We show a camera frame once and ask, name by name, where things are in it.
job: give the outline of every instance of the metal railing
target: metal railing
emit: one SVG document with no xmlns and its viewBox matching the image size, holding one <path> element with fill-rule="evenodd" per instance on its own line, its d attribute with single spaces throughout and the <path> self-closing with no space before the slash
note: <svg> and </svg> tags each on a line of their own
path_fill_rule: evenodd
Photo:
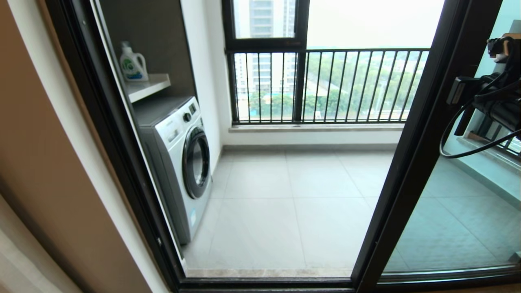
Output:
<svg viewBox="0 0 521 293">
<path fill-rule="evenodd" d="M 428 53 L 423 48 L 229 53 L 233 123 L 404 123 Z"/>
</svg>

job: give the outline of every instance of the overcast sky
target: overcast sky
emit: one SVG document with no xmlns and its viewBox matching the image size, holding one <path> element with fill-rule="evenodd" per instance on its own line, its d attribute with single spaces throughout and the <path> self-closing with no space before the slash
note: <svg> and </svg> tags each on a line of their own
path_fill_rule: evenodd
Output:
<svg viewBox="0 0 521 293">
<path fill-rule="evenodd" d="M 430 48 L 443 0 L 311 0 L 308 48 Z"/>
</svg>

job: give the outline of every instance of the window sill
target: window sill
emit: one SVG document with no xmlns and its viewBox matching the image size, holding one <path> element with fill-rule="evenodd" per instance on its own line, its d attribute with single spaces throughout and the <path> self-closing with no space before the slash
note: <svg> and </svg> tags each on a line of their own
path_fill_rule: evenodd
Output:
<svg viewBox="0 0 521 293">
<path fill-rule="evenodd" d="M 404 124 L 235 125 L 228 128 L 228 132 L 402 131 L 403 126 Z"/>
</svg>

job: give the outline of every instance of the front-loading washing machine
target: front-loading washing machine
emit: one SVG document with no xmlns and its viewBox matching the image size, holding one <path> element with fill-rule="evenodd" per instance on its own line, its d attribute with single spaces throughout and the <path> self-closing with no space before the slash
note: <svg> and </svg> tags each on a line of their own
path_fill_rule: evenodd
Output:
<svg viewBox="0 0 521 293">
<path fill-rule="evenodd" d="M 168 220 L 180 244 L 189 243 L 212 188 L 210 150 L 197 100 L 154 97 L 133 106 Z"/>
</svg>

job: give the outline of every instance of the washing machine door glass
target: washing machine door glass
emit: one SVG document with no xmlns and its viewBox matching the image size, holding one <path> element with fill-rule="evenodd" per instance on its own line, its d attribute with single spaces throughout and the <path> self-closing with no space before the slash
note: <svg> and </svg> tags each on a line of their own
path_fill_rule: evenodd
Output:
<svg viewBox="0 0 521 293">
<path fill-rule="evenodd" d="M 210 180 L 210 149 L 204 130 L 192 128 L 184 144 L 183 179 L 184 186 L 191 198 L 200 198 Z"/>
</svg>

